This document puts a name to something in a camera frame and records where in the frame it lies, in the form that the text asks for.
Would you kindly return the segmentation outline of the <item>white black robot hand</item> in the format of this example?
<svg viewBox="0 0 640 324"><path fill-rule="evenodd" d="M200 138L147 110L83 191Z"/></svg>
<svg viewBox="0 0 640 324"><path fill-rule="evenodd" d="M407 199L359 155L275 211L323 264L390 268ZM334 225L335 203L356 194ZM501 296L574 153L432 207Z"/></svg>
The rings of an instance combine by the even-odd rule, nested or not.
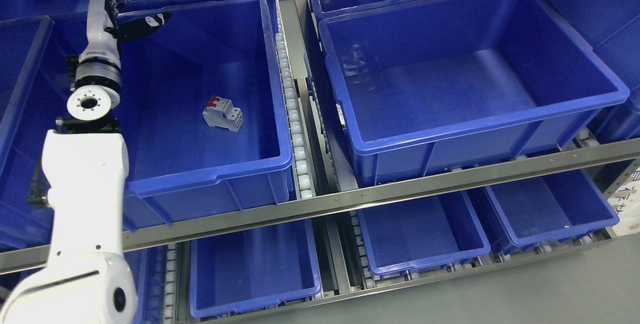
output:
<svg viewBox="0 0 640 324"><path fill-rule="evenodd" d="M172 18L170 11L144 18L118 22L122 0L89 0L87 8L87 47L78 55L77 69L106 66L121 69L121 44L147 37L157 32Z"/></svg>

